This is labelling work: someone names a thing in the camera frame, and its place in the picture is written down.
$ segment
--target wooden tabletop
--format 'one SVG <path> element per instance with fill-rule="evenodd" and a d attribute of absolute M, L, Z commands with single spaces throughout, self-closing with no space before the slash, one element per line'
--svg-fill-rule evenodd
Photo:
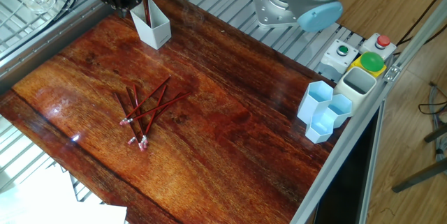
<path fill-rule="evenodd" d="M 154 1 L 172 31 L 160 50 L 111 15 L 0 97 L 0 114 L 131 223 L 289 223 L 343 129 L 313 144 L 296 117 L 325 79 L 185 0 Z M 192 94 L 140 151 L 112 93 L 129 111 L 126 87 L 142 99 L 169 75 L 164 102 Z"/>

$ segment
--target wooden floor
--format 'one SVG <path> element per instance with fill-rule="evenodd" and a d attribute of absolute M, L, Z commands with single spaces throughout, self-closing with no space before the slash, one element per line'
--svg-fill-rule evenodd
<path fill-rule="evenodd" d="M 345 27 L 366 38 L 374 32 L 386 34 L 396 43 L 432 0 L 341 1 L 345 12 L 340 22 Z M 447 222 L 446 175 L 398 194 L 391 191 L 405 177 L 435 162 L 434 144 L 423 142 L 432 131 L 431 117 L 418 111 L 418 104 L 427 102 L 429 81 L 447 90 L 447 31 L 417 53 L 388 96 L 367 223 Z"/>

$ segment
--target red button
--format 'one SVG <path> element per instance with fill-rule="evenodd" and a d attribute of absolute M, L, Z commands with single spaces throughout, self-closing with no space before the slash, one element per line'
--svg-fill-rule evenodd
<path fill-rule="evenodd" d="M 377 38 L 377 44 L 382 47 L 386 47 L 390 44 L 390 39 L 387 36 L 379 36 Z"/>

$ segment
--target light blue hexagonal cup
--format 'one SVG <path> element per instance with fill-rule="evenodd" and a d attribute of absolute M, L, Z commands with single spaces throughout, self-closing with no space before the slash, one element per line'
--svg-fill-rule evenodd
<path fill-rule="evenodd" d="M 313 115 L 326 111 L 332 100 L 333 90 L 324 81 L 310 83 L 298 107 L 298 118 L 310 124 Z"/>
<path fill-rule="evenodd" d="M 306 126 L 306 137 L 314 144 L 325 142 L 332 135 L 334 121 L 326 113 L 314 115 Z"/>
<path fill-rule="evenodd" d="M 343 94 L 337 94 L 332 96 L 332 101 L 324 113 L 334 120 L 334 128 L 339 128 L 351 112 L 352 102 Z"/>

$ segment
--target white container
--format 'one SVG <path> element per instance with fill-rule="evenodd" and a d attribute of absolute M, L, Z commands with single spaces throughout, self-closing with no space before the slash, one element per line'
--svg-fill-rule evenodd
<path fill-rule="evenodd" d="M 298 107 L 298 118 L 310 124 L 314 114 L 323 113 L 332 100 L 334 89 L 323 81 L 312 82 Z"/>
<path fill-rule="evenodd" d="M 345 47 L 348 51 L 341 52 L 339 51 L 340 47 Z M 341 77 L 346 72 L 351 62 L 354 61 L 357 53 L 358 50 L 356 48 L 337 39 L 323 55 L 321 63 L 333 67 L 338 73 L 340 73 Z"/>
<path fill-rule="evenodd" d="M 170 23 L 159 7 L 152 0 L 148 1 L 150 27 L 146 24 L 145 8 L 142 3 L 131 10 L 131 15 L 140 40 L 158 50 L 171 37 Z"/>
<path fill-rule="evenodd" d="M 365 52 L 374 52 L 374 53 L 379 54 L 379 56 L 383 60 L 386 60 L 396 50 L 396 45 L 390 43 L 389 45 L 387 45 L 385 47 L 380 46 L 378 43 L 379 36 L 381 36 L 381 35 L 378 33 L 375 33 L 368 40 L 366 40 L 362 44 L 362 47 L 360 47 L 360 53 L 363 54 Z"/>
<path fill-rule="evenodd" d="M 352 102 L 353 116 L 356 110 L 376 86 L 376 79 L 368 72 L 359 67 L 353 67 L 343 75 L 337 86 L 334 88 L 334 94 L 343 94 Z"/>
<path fill-rule="evenodd" d="M 334 131 L 334 121 L 327 114 L 316 114 L 306 126 L 306 137 L 314 144 L 325 142 Z"/>
<path fill-rule="evenodd" d="M 334 121 L 334 128 L 339 128 L 351 115 L 352 102 L 343 94 L 334 95 L 324 113 Z"/>

